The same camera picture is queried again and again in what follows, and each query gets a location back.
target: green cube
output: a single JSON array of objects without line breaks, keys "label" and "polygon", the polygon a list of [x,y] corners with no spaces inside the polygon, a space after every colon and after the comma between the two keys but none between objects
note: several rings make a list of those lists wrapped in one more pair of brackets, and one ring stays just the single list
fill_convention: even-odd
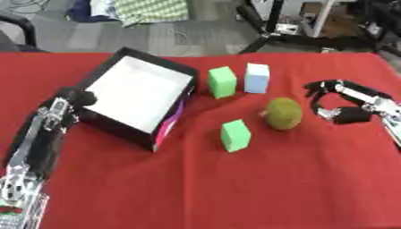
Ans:
[{"label": "green cube", "polygon": [[234,95],[236,76],[230,67],[221,67],[209,70],[208,84],[215,98],[224,98]]},{"label": "green cube", "polygon": [[247,148],[251,140],[251,132],[243,120],[239,119],[231,123],[223,124],[221,140],[229,153]]}]

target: cable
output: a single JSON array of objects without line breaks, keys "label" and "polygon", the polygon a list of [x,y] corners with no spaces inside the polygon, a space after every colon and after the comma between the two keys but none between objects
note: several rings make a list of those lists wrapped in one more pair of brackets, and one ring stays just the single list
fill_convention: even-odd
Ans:
[{"label": "cable", "polygon": [[194,53],[192,53],[192,44],[191,44],[191,41],[190,41],[190,38],[189,38],[188,34],[183,33],[183,32],[179,32],[179,31],[173,30],[173,29],[168,29],[167,31],[173,33],[174,35],[181,36],[186,41],[185,43],[187,44],[186,45],[187,46],[187,50],[186,50],[185,54],[179,55],[179,56],[187,57],[187,56],[194,56],[195,55]]},{"label": "cable", "polygon": [[[20,13],[20,14],[33,14],[38,13],[40,11],[44,11],[49,4],[50,0],[10,0],[11,6],[7,7],[7,10],[12,13]],[[36,11],[20,11],[21,8],[26,8],[29,6],[36,5],[38,9]]]}]

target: red table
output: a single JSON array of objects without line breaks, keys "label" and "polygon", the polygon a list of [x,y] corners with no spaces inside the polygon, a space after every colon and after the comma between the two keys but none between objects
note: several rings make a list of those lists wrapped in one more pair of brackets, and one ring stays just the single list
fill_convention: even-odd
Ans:
[{"label": "red table", "polygon": [[[110,54],[1,54],[0,152],[25,115],[59,87],[73,85]],[[401,100],[401,80],[376,55],[254,54],[171,58],[201,70],[196,98],[157,154],[85,124],[64,142],[47,185],[44,229],[322,228],[401,226],[401,156],[380,126],[335,126],[314,116],[303,97],[310,81],[346,79]],[[269,64],[266,95],[240,89],[215,100],[207,70]],[[301,125],[272,131],[257,113],[274,97],[304,109]],[[344,101],[329,97],[331,106]],[[227,154],[222,123],[242,118],[248,149]]]}]

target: green ball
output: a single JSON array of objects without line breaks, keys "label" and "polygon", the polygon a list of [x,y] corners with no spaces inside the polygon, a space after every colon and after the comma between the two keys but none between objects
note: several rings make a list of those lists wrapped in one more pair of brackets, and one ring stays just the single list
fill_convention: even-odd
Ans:
[{"label": "green ball", "polygon": [[276,98],[266,107],[266,122],[278,131],[286,131],[297,126],[303,118],[301,106],[290,98]]}]

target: foam cube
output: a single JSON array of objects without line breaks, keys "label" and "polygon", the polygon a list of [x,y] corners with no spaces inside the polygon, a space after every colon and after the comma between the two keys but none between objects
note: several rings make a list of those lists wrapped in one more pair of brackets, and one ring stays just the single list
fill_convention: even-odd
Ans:
[{"label": "foam cube", "polygon": [[251,132],[241,119],[223,124],[220,134],[221,140],[229,153],[247,148],[251,140]]},{"label": "foam cube", "polygon": [[230,67],[209,70],[209,89],[215,98],[234,95],[237,79]]},{"label": "foam cube", "polygon": [[266,93],[270,80],[270,70],[265,64],[248,64],[245,74],[245,91]]}]

